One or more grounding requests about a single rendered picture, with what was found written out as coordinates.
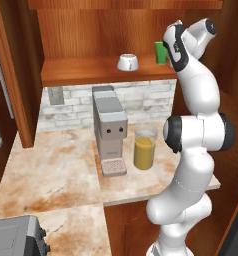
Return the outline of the glass pitcher with orange juice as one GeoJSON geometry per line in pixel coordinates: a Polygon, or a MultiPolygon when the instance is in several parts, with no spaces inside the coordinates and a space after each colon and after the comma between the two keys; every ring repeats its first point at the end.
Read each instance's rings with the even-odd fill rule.
{"type": "Polygon", "coordinates": [[[153,166],[158,128],[149,124],[135,126],[134,165],[140,170],[153,166]]]}

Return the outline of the white cup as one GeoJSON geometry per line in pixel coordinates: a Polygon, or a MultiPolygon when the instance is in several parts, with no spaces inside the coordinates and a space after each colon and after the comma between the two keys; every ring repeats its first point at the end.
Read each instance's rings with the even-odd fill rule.
{"type": "Polygon", "coordinates": [[[119,57],[117,68],[125,72],[136,71],[139,68],[137,56],[134,54],[122,54],[119,57]]]}

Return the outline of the green mug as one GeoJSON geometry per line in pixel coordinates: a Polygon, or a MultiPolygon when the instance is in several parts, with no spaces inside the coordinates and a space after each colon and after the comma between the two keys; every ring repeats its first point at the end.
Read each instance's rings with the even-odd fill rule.
{"type": "Polygon", "coordinates": [[[162,42],[155,43],[155,54],[156,54],[156,62],[159,65],[165,65],[167,63],[168,52],[162,42]]]}

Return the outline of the grey coffee machine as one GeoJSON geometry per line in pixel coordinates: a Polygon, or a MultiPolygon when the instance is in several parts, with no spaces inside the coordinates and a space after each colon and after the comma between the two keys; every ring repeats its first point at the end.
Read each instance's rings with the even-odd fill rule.
{"type": "Polygon", "coordinates": [[[127,168],[122,157],[128,118],[114,87],[93,86],[94,133],[104,177],[122,176],[127,168]]]}

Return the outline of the wooden shelf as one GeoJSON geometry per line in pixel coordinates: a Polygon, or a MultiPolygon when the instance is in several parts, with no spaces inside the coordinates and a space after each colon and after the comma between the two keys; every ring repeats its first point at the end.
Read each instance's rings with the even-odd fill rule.
{"type": "Polygon", "coordinates": [[[42,85],[54,87],[176,78],[169,64],[156,63],[155,55],[139,57],[139,69],[133,72],[118,70],[118,59],[118,56],[46,59],[41,71],[42,85]]]}

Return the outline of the wooden base cupboard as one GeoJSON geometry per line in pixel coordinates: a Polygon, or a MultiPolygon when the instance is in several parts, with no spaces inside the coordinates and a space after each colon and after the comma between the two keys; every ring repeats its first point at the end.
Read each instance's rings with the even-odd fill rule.
{"type": "MultiPolygon", "coordinates": [[[[208,191],[212,214],[199,222],[187,236],[186,244],[195,256],[214,256],[223,235],[217,219],[220,209],[219,190],[208,191]]],[[[104,208],[112,256],[145,256],[156,240],[159,227],[145,212],[146,201],[104,208]]]]}

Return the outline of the wooden tall cupboard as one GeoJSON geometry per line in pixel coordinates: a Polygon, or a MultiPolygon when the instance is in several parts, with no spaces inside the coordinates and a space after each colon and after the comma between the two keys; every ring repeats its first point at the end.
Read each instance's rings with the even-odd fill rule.
{"type": "Polygon", "coordinates": [[[12,105],[11,119],[0,83],[0,183],[14,139],[34,145],[42,96],[44,53],[37,12],[30,0],[0,0],[0,64],[12,105]]]}

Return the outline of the grey toaster oven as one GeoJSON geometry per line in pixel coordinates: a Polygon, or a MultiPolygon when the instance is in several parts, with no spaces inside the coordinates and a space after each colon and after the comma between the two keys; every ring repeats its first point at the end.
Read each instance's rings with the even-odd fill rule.
{"type": "Polygon", "coordinates": [[[0,256],[47,256],[46,230],[34,215],[0,219],[0,256]]]}

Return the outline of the grey wall socket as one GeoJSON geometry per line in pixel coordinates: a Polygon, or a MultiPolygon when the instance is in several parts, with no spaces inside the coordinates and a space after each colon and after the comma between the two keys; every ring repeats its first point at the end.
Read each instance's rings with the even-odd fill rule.
{"type": "Polygon", "coordinates": [[[49,87],[48,88],[49,101],[51,105],[63,105],[64,95],[62,87],[49,87]]]}

